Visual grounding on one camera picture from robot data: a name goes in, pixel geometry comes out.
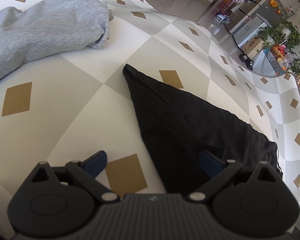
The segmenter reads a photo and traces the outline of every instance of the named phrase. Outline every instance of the cardboard box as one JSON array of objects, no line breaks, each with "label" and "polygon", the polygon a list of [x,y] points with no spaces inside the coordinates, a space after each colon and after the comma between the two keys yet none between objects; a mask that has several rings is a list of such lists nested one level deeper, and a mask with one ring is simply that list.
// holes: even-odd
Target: cardboard box
[{"label": "cardboard box", "polygon": [[245,54],[248,55],[250,59],[253,59],[260,51],[262,51],[263,46],[263,40],[254,36],[251,40],[249,40],[242,46],[242,50],[245,52]]}]

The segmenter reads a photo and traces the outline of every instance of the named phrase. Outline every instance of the black garment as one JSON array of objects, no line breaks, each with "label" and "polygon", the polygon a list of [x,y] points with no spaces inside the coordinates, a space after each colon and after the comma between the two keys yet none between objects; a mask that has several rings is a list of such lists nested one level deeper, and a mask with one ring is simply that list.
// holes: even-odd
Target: black garment
[{"label": "black garment", "polygon": [[230,112],[176,89],[126,64],[128,83],[142,140],[168,193],[193,192],[209,180],[199,153],[246,166],[261,160],[277,167],[277,144]]}]

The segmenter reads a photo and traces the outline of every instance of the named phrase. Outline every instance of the tiled floor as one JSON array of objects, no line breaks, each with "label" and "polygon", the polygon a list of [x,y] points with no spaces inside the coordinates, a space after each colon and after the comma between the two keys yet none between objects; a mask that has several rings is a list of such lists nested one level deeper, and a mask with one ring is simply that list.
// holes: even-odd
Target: tiled floor
[{"label": "tiled floor", "polygon": [[207,0],[146,0],[158,11],[198,22],[210,5]]}]

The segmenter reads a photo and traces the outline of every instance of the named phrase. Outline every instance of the checkered tablecloth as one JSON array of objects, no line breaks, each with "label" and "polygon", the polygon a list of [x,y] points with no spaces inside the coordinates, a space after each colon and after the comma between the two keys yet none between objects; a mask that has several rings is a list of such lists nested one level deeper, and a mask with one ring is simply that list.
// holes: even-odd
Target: checkered tablecloth
[{"label": "checkered tablecloth", "polygon": [[[0,0],[26,10],[41,0]],[[0,233],[11,196],[36,163],[83,160],[98,150],[97,180],[125,192],[164,188],[142,142],[127,84],[128,63],[209,101],[278,144],[283,180],[300,204],[300,93],[295,78],[256,75],[237,65],[205,28],[157,12],[145,0],[103,0],[113,10],[109,40],[22,65],[0,80]]]}]

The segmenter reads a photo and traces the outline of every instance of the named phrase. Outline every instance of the folded gray cloth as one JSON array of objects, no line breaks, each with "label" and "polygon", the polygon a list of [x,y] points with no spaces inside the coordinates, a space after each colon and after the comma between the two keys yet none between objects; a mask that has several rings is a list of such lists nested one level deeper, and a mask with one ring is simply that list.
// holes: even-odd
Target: folded gray cloth
[{"label": "folded gray cloth", "polygon": [[90,46],[101,49],[113,19],[99,0],[43,0],[0,11],[0,79],[23,63]]}]

